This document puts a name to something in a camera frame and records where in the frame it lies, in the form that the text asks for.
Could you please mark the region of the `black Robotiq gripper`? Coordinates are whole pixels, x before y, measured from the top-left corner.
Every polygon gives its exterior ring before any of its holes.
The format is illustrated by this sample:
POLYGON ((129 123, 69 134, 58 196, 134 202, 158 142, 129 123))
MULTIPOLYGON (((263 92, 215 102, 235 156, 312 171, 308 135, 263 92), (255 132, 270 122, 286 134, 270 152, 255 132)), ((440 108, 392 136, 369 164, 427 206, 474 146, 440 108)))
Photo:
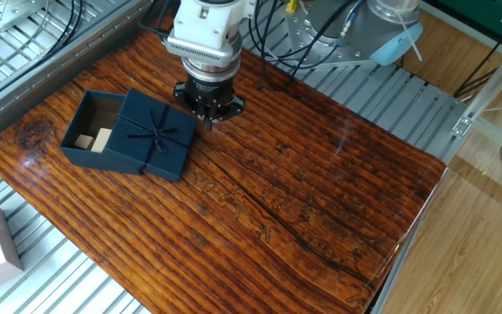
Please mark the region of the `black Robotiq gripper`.
POLYGON ((185 109, 203 120, 205 130, 242 114, 245 109, 245 101, 234 98, 232 78, 221 82, 206 82, 188 76, 187 82, 178 83, 174 87, 173 96, 185 109))

